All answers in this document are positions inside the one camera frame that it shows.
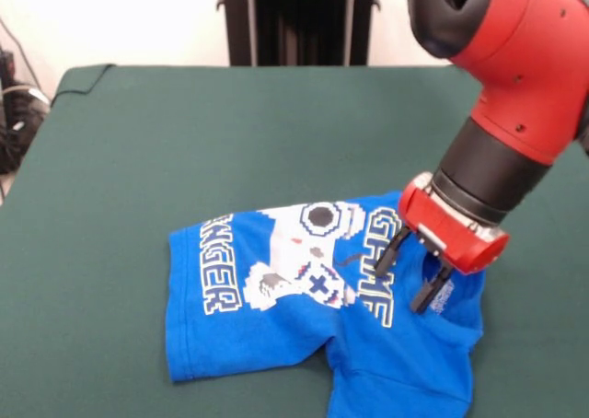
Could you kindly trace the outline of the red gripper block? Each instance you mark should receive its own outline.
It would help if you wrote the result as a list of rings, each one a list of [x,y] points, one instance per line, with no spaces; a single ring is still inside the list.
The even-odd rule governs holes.
[[[479,273],[495,262],[504,252],[510,235],[498,226],[487,226],[463,215],[447,203],[433,188],[429,171],[415,176],[398,202],[403,226],[390,240],[375,263],[375,277],[384,277],[396,262],[401,244],[411,231],[442,261],[437,274],[426,280],[412,299],[410,309],[421,315],[432,304],[454,268],[464,275]]]

